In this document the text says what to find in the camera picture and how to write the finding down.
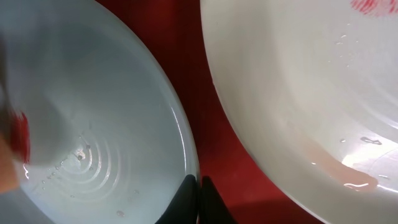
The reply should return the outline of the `light blue plate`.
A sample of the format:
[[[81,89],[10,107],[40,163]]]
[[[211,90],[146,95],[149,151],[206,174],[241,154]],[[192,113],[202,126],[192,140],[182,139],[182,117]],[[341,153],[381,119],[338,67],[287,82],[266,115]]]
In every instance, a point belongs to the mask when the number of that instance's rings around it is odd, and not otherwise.
[[[198,180],[169,79],[96,1],[2,1],[1,87],[30,132],[2,223],[156,223],[184,178]]]

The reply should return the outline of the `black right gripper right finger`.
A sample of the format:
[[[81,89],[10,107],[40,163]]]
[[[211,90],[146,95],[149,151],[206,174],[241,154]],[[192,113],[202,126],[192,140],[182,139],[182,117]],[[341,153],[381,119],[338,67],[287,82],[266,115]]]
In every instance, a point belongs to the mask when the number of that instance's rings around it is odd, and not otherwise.
[[[204,176],[201,181],[199,222],[200,224],[238,224],[208,176]]]

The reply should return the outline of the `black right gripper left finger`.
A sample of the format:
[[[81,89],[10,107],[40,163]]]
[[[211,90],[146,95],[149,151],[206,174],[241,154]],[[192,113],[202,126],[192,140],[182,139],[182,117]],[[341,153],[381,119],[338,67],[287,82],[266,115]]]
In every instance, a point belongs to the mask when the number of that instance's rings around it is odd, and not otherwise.
[[[155,224],[196,224],[198,218],[198,184],[187,175],[169,206]]]

